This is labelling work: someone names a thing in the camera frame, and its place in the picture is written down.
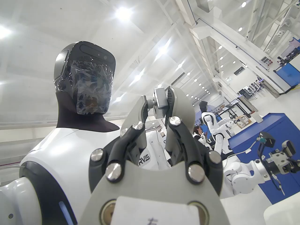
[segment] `black robot face visor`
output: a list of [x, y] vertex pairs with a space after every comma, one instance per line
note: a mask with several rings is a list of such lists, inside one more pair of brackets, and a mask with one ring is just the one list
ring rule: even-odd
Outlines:
[[69, 93], [78, 114], [105, 114], [109, 108], [115, 65], [90, 55], [74, 54], [73, 50], [65, 59], [63, 72], [55, 80], [56, 90]]

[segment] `plastic wrap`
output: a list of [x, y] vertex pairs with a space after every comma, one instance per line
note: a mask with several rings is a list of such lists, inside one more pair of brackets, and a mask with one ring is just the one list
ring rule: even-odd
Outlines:
[[72, 62], [70, 74], [77, 113], [106, 113], [113, 88], [111, 69], [105, 64], [80, 59]]

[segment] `metal screw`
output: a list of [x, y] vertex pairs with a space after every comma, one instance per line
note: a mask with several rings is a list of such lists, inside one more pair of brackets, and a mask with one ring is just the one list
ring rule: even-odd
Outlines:
[[222, 158], [217, 151], [210, 151], [208, 153], [208, 156], [209, 156], [209, 159], [215, 164], [219, 164], [222, 161]]
[[170, 117], [170, 124], [173, 125], [173, 126], [178, 126], [181, 124], [181, 120], [179, 117], [177, 116], [174, 116], [174, 117]]
[[198, 164], [190, 165], [187, 173], [192, 180], [194, 180], [195, 182], [198, 182], [198, 183], [203, 181], [204, 177], [205, 177], [205, 172], [204, 172], [203, 168], [201, 166], [199, 166]]
[[120, 177], [121, 172], [122, 172], [121, 165], [119, 163], [114, 162], [109, 164], [108, 167], [106, 168], [105, 177], [110, 181], [114, 181]]
[[137, 130], [137, 131], [139, 131], [139, 130], [141, 130], [142, 128], [143, 128], [143, 123], [141, 122], [141, 121], [139, 121], [138, 123], [134, 123], [133, 125], [132, 125], [132, 127], [135, 129], [135, 130]]
[[121, 130], [120, 137], [124, 136], [124, 134], [126, 133], [127, 130], [128, 130], [127, 128]]
[[103, 157], [103, 149], [95, 149], [92, 153], [91, 153], [91, 160], [92, 161], [99, 161], [102, 159]]

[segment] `factory floor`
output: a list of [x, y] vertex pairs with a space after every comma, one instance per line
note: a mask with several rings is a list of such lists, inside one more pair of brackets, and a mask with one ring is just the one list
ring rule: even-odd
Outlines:
[[[268, 113], [285, 113], [300, 129], [300, 109], [298, 108], [300, 89], [291, 90], [278, 98], [274, 98], [267, 91], [261, 92], [256, 97], [257, 99], [252, 100], [251, 103], [258, 109], [258, 113], [261, 116], [265, 116]], [[241, 130], [238, 126], [234, 128], [235, 133]], [[256, 186], [250, 194], [239, 194], [231, 198], [222, 199], [221, 202], [231, 225], [266, 224], [263, 213], [271, 203], [259, 186]]]

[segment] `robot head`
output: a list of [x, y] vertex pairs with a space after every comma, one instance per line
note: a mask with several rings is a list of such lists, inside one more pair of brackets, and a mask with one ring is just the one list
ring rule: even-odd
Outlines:
[[200, 110], [201, 112], [206, 112], [207, 111], [207, 102], [206, 101], [201, 101], [199, 103], [199, 107], [200, 107]]
[[86, 41], [65, 47], [56, 58], [56, 92], [67, 92], [78, 114], [105, 114], [115, 74], [115, 57]]

